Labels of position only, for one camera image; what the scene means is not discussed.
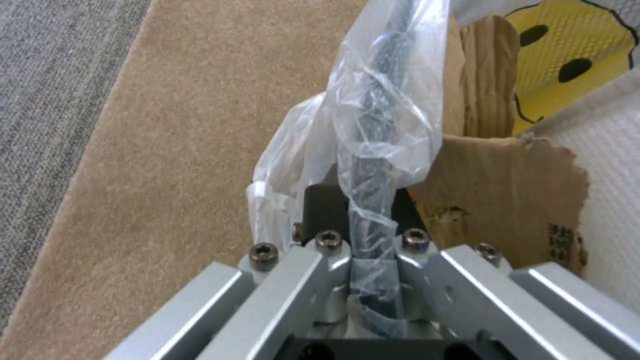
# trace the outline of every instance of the black eye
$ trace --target black eye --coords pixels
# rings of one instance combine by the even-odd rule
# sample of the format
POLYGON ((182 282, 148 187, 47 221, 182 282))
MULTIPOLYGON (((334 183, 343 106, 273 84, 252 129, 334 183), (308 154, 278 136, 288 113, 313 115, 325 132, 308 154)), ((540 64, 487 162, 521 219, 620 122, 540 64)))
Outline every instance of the black eye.
POLYGON ((520 34, 520 46, 525 47, 540 40, 549 31, 547 25, 535 25, 520 34))
POLYGON ((561 83, 571 81, 587 72, 587 70, 591 68, 591 65, 592 63, 589 59, 573 59, 568 63, 562 65, 560 71, 558 72, 558 81, 560 81, 561 83))

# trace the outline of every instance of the bolt head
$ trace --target bolt head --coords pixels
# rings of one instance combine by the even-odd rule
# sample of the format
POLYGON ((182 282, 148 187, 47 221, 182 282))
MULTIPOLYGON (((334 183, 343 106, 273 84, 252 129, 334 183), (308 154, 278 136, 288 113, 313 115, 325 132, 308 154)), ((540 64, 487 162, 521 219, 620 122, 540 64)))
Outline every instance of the bolt head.
POLYGON ((423 253, 429 249, 429 234, 422 229, 407 229, 402 238, 402 248, 415 253, 423 253))
POLYGON ((278 248, 272 243, 257 243, 249 250, 249 263, 258 271, 269 271, 278 263, 278 248))
POLYGON ((495 246, 489 243, 479 243, 476 245, 476 253, 489 261, 493 266, 498 267, 500 265, 502 254, 495 246))
POLYGON ((321 231, 316 235, 316 246, 328 250, 339 249, 342 246, 342 237, 334 230, 321 231))

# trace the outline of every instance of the cardboard box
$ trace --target cardboard box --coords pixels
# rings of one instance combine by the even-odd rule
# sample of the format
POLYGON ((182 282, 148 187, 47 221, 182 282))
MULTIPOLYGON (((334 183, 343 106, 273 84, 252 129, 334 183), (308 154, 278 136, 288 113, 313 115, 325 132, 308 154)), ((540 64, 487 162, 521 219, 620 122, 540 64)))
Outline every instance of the cardboard box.
POLYGON ((412 187, 441 248, 491 243, 514 267, 549 260, 580 274, 577 228, 588 193, 574 153, 543 138, 508 137, 518 33, 500 17, 449 26, 444 142, 428 178, 412 187))

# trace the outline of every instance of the yellow smiley face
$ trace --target yellow smiley face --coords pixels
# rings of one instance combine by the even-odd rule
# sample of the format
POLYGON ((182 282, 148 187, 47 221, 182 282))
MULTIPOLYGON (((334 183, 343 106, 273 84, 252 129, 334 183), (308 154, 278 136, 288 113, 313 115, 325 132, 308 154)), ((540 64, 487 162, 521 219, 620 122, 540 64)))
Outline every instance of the yellow smiley face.
MULTIPOLYGON (((640 6, 633 11, 640 13, 640 6)), ((618 12, 598 4, 545 0, 506 18, 521 45, 516 134, 633 66, 636 31, 618 12)))

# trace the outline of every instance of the clear plastic wrap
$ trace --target clear plastic wrap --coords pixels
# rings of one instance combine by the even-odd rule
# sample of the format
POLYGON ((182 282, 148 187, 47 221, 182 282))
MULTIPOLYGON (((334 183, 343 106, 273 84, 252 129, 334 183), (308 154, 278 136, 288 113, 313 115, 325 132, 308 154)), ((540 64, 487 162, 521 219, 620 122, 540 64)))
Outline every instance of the clear plastic wrap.
POLYGON ((286 249, 304 189, 337 163, 349 198, 351 302, 381 336, 404 336, 390 211, 396 189, 423 180, 442 144, 448 13, 448 0, 370 0, 327 91, 287 114, 247 189, 254 240, 286 249))

